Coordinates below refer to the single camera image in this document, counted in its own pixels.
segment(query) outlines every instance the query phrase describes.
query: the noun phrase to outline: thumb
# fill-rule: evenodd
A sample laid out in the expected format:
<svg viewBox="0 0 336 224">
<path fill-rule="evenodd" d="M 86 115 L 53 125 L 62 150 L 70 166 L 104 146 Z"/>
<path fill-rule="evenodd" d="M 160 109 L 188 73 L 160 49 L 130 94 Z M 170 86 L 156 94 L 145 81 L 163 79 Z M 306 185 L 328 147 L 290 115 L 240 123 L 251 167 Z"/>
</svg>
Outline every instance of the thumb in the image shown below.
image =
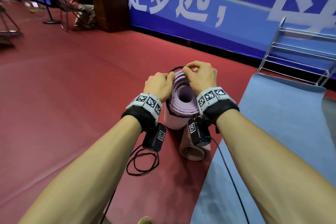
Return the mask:
<svg viewBox="0 0 336 224">
<path fill-rule="evenodd" d="M 175 79 L 175 73 L 174 72 L 170 72 L 167 75 L 167 79 L 166 79 L 167 82 L 168 82 L 168 84 L 173 85 L 174 79 Z"/>
<path fill-rule="evenodd" d="M 189 67 L 184 67 L 182 69 L 184 75 L 190 80 L 192 76 L 195 75 L 195 72 L 193 72 Z"/>
</svg>

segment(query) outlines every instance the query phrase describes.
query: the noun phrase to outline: hand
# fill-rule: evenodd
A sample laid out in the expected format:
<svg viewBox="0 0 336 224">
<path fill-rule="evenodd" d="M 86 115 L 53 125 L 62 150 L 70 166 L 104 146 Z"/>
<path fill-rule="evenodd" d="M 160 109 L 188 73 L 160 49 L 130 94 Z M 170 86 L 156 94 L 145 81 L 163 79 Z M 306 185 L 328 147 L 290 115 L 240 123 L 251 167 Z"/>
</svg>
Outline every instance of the hand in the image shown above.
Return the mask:
<svg viewBox="0 0 336 224">
<path fill-rule="evenodd" d="M 173 90 L 175 73 L 156 73 L 150 76 L 145 82 L 144 93 L 150 93 L 160 99 L 161 103 L 165 102 Z"/>
<path fill-rule="evenodd" d="M 207 88 L 217 87 L 217 69 L 213 68 L 210 63 L 191 62 L 183 68 L 183 73 L 197 96 Z"/>
</svg>

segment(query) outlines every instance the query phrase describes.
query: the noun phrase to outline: wristband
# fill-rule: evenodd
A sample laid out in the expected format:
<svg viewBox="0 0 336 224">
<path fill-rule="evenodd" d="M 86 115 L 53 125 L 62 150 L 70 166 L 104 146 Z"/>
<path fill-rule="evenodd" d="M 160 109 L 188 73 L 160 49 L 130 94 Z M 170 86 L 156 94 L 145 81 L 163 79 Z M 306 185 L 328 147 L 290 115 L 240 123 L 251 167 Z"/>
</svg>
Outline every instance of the wristband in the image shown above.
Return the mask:
<svg viewBox="0 0 336 224">
<path fill-rule="evenodd" d="M 141 133 L 144 131 L 150 131 L 156 126 L 154 117 L 149 113 L 149 111 L 140 106 L 131 106 L 122 114 L 121 118 L 127 115 L 133 116 L 138 120 L 142 128 Z"/>
<path fill-rule="evenodd" d="M 239 107 L 229 99 L 223 101 L 218 101 L 212 106 L 209 106 L 204 112 L 202 119 L 209 120 L 212 124 L 216 126 L 217 119 L 223 113 L 230 109 L 235 109 L 239 112 Z"/>
<path fill-rule="evenodd" d="M 153 116 L 155 120 L 155 126 L 158 124 L 163 105 L 156 96 L 153 94 L 141 93 L 126 107 L 126 109 L 129 109 L 132 106 L 139 106 L 144 108 Z"/>
<path fill-rule="evenodd" d="M 236 104 L 236 102 L 230 98 L 230 96 L 221 87 L 210 87 L 202 91 L 197 97 L 199 115 L 202 117 L 204 111 L 208 107 L 212 106 L 220 100 L 229 100 Z"/>
</svg>

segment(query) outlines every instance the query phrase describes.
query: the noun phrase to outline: brown wooden cabinet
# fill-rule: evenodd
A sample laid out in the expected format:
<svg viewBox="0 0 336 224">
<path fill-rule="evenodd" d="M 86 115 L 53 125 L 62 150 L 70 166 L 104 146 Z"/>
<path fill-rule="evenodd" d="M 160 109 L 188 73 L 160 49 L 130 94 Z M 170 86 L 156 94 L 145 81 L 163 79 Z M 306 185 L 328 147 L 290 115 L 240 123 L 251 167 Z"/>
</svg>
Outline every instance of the brown wooden cabinet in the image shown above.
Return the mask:
<svg viewBox="0 0 336 224">
<path fill-rule="evenodd" d="M 106 32 L 129 30 L 128 0 L 92 0 L 98 28 Z"/>
</svg>

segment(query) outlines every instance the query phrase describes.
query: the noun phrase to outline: left hand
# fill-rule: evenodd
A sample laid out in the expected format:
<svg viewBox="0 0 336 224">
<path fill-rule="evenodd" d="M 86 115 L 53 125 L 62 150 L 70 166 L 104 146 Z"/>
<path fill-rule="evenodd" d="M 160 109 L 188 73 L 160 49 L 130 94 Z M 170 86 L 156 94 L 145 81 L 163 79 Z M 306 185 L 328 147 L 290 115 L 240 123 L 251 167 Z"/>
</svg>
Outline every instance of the left hand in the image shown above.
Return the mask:
<svg viewBox="0 0 336 224">
<path fill-rule="evenodd" d="M 173 90 L 175 73 L 156 73 L 150 76 L 145 82 L 144 93 L 150 93 L 160 99 L 161 103 L 165 102 Z"/>
</svg>

